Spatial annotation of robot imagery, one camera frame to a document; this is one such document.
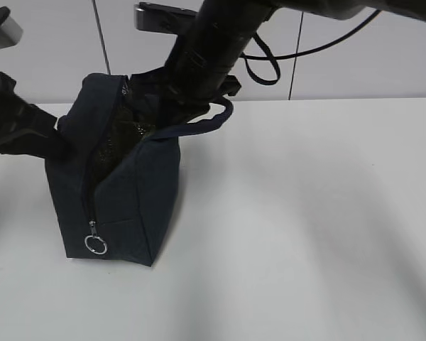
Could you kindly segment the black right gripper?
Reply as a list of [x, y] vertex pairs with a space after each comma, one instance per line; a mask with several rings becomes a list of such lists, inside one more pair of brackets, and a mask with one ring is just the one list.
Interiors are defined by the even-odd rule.
[[174, 46], [165, 63], [161, 104], [174, 108], [208, 103], [240, 55], [240, 45]]

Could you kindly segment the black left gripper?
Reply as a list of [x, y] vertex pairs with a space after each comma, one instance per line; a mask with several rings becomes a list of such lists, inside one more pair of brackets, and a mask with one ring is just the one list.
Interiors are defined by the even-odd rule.
[[55, 128], [58, 119], [52, 114], [31, 104], [31, 127], [26, 134], [22, 131], [28, 105], [15, 93], [15, 86], [12, 77], [0, 72], [0, 154], [45, 159], [68, 157], [72, 148]]

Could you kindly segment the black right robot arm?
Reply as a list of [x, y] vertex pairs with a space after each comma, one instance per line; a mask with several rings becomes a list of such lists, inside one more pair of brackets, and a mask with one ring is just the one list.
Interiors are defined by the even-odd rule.
[[258, 29], [279, 9], [297, 9], [302, 13], [338, 20], [349, 19], [368, 5], [365, 1], [204, 1], [177, 40], [166, 61], [164, 97], [181, 107], [203, 107], [223, 96], [234, 96], [239, 81], [230, 74], [237, 60], [268, 61], [275, 79], [265, 80], [247, 70], [256, 83], [273, 86], [281, 78], [279, 62], [319, 53], [358, 33], [374, 20], [376, 9], [358, 26], [339, 38], [310, 50], [275, 56], [258, 35]]

